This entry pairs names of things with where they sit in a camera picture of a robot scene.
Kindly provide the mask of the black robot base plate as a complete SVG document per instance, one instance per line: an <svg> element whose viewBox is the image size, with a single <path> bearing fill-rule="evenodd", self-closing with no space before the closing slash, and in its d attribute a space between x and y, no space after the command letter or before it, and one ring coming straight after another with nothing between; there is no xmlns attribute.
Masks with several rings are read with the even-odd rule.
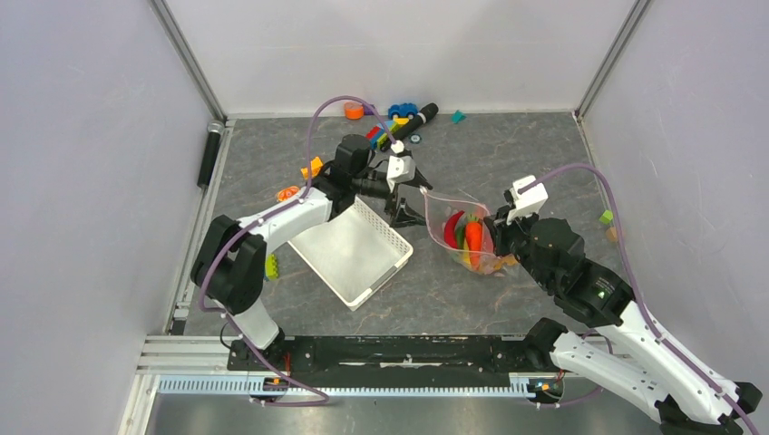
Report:
<svg viewBox="0 0 769 435"><path fill-rule="evenodd" d="M512 373L556 372L550 352L566 330L542 318L522 339L301 335L279 337L262 354L280 371L317 389L504 387Z"/></svg>

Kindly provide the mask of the red toy chili pepper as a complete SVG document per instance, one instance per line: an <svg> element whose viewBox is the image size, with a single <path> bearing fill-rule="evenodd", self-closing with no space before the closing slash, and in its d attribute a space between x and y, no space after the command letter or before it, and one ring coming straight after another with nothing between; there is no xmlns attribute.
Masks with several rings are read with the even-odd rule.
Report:
<svg viewBox="0 0 769 435"><path fill-rule="evenodd" d="M458 249L459 245L455 235L455 229L459 220L463 217L464 211L460 210L452 214L443 226L443 241L445 244L453 249Z"/></svg>

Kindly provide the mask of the clear zip top bag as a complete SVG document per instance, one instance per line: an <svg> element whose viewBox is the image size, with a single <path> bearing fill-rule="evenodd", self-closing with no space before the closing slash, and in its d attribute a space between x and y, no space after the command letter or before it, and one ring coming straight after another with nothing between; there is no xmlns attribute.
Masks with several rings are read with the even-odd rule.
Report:
<svg viewBox="0 0 769 435"><path fill-rule="evenodd" d="M425 187L420 193L428 235L452 261L482 276L500 275L519 264L512 255L495 254L492 234L483 220L492 214L485 205Z"/></svg>

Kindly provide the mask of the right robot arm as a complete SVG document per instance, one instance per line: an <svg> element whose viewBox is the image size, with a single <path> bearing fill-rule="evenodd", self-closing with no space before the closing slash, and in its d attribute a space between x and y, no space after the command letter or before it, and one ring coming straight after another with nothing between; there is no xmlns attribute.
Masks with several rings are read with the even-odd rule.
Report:
<svg viewBox="0 0 769 435"><path fill-rule="evenodd" d="M627 363L543 317L523 340L530 367L552 366L587 378L643 411L665 434L742 433L762 392L719 375L689 352L631 285L586 257L583 238L566 220L497 214L483 224L495 253L513 256L567 316L633 359Z"/></svg>

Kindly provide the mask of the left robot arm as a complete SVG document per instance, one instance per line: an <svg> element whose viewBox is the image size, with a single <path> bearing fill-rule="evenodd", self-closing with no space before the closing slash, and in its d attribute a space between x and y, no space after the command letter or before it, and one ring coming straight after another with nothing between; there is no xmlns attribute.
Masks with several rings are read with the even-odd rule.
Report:
<svg viewBox="0 0 769 435"><path fill-rule="evenodd" d="M209 224L190 279L251 344L249 355L261 368L274 369L285 357L282 330L261 299L268 257L277 248L291 245L352 311L412 255L396 230L424 220L398 189L431 184L402 142L392 150L380 171L371 163L369 141L346 135L296 195L252 216L221 215Z"/></svg>

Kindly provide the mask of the green toy chili pepper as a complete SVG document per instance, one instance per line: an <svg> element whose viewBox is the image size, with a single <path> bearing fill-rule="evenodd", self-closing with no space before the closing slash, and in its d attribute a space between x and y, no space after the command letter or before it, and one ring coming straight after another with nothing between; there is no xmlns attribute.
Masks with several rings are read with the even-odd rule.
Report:
<svg viewBox="0 0 769 435"><path fill-rule="evenodd" d="M466 241L466 223L459 223L454 231L457 248L460 250L467 250L469 245Z"/></svg>

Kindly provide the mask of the yellow toy fruit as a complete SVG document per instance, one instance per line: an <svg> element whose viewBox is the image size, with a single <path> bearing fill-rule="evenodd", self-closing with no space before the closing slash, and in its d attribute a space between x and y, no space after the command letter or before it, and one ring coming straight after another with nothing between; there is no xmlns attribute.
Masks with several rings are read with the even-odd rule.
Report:
<svg viewBox="0 0 769 435"><path fill-rule="evenodd" d="M469 270L477 271L481 264L482 254L476 251L463 250L460 258Z"/></svg>

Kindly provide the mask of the orange toy carrot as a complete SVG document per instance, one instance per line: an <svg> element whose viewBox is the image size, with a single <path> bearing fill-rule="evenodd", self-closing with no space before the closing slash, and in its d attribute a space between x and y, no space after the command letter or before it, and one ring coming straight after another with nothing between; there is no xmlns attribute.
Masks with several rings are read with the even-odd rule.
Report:
<svg viewBox="0 0 769 435"><path fill-rule="evenodd" d="M480 221L470 221L465 226L465 242L473 269L480 264L480 252L483 244L483 225Z"/></svg>

